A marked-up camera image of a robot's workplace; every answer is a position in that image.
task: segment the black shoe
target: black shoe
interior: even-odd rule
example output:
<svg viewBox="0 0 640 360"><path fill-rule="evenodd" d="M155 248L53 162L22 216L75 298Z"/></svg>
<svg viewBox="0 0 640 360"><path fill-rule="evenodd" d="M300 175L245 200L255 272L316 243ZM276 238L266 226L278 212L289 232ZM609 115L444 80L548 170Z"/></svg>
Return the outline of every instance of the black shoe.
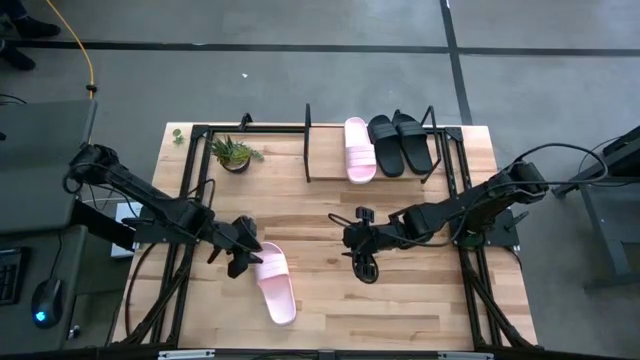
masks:
<svg viewBox="0 0 640 360"><path fill-rule="evenodd" d="M19 70L28 71L36 67L36 63L33 60L9 44L5 44L4 49L0 51L0 59L6 60L11 66Z"/></svg>
<svg viewBox="0 0 640 360"><path fill-rule="evenodd" d="M28 16L12 22L16 30L18 30L18 34L24 38L51 37L60 34L59 27L40 22Z"/></svg>

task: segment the concrete floor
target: concrete floor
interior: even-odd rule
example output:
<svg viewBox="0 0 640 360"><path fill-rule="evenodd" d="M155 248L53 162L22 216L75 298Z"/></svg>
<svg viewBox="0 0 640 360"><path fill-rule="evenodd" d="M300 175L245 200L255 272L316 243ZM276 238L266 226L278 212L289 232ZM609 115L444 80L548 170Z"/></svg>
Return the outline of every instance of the concrete floor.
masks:
<svg viewBox="0 0 640 360"><path fill-rule="evenodd" d="M58 0L81 38L228 44L446 46L438 0ZM40 1L32 14L57 22ZM634 0L450 0L459 46L634 49ZM80 52L26 49L32 73L0 64L0 92L30 102L81 99ZM460 124L447 54L90 51L100 87L94 141L150 180L170 121L371 118L435 106ZM639 57L461 56L473 123L488 125L500 165L545 142L586 147L638 125ZM566 179L581 155L532 156L547 179ZM541 345L640 357L640 286L587 293L606 274L578 194L549 195L519 225L524 278Z"/></svg>

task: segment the black slide sandal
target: black slide sandal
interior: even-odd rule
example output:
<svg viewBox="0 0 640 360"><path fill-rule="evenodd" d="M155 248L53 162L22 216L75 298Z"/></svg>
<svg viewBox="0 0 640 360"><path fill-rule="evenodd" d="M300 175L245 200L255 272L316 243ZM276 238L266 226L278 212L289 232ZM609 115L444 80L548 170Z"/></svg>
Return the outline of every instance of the black slide sandal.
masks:
<svg viewBox="0 0 640 360"><path fill-rule="evenodd" d="M369 139L376 152L380 170L388 177L398 177L404 172L400 135L386 115L378 115L367 126Z"/></svg>
<svg viewBox="0 0 640 360"><path fill-rule="evenodd" d="M411 171L418 175L428 174L433 168L433 162L427 146L427 132L416 119L400 110L393 114L392 123L400 134L402 152Z"/></svg>

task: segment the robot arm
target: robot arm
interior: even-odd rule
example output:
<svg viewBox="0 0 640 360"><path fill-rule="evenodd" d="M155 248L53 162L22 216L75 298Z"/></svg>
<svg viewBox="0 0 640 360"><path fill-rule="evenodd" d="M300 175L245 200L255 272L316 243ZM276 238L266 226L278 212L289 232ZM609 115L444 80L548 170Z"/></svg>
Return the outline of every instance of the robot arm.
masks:
<svg viewBox="0 0 640 360"><path fill-rule="evenodd" d="M439 203L412 205L397 211L389 215L390 221L384 225L371 225L374 221L373 210L359 207L356 217L360 221L343 224L342 242L350 249L343 255L352 258L358 279L373 283L378 277L373 254L378 251L447 245L448 242L428 242L449 222L458 223L458 230L452 236L452 241L458 246L478 246L478 238L491 229L499 213L514 203L537 202L548 189L535 165L518 161L454 198ZM329 218L335 221L336 216L330 214Z"/></svg>
<svg viewBox="0 0 640 360"><path fill-rule="evenodd" d="M120 164L117 153L101 145L85 144L69 163L63 187L70 190L68 180L78 184L110 185L114 189L140 202L144 207L138 219L127 224L136 228L137 242L166 242L195 244L200 240L213 244L209 259L225 250L233 255L227 274L236 278L253 263L262 260L253 252L262 250L256 240L256 225L252 219L241 216L232 224L215 220L215 213L203 204L187 197L172 198L132 174Z"/></svg>

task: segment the keyboard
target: keyboard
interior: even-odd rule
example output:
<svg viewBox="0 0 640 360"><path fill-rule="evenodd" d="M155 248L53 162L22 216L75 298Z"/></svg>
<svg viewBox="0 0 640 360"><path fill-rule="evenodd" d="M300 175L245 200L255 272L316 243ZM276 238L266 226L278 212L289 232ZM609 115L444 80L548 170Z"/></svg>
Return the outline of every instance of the keyboard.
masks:
<svg viewBox="0 0 640 360"><path fill-rule="evenodd" d="M0 306L20 301L28 250L24 247L0 250Z"/></svg>

